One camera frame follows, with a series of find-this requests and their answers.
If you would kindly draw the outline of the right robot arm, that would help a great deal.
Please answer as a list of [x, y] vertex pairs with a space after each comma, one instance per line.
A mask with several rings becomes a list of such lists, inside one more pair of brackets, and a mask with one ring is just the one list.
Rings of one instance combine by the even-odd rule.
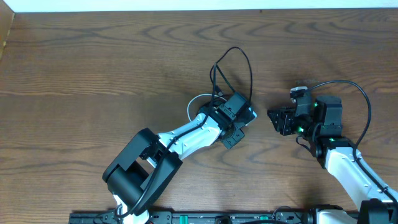
[[352, 217], [336, 205], [311, 208], [302, 223], [397, 223], [397, 192], [364, 161], [356, 145], [342, 135], [343, 105], [337, 96], [312, 98], [304, 90], [290, 94], [293, 107], [268, 110], [275, 130], [296, 134], [308, 142], [305, 148], [345, 189], [357, 206]]

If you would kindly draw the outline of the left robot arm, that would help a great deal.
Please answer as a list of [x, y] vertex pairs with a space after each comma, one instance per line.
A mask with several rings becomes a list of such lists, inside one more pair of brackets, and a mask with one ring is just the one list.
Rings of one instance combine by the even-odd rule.
[[249, 100], [236, 92], [229, 99], [214, 95], [189, 122], [155, 134], [140, 130], [102, 175], [117, 207], [118, 223], [146, 223], [148, 209], [177, 173], [183, 159], [217, 141], [231, 149], [242, 138], [242, 128], [257, 117]]

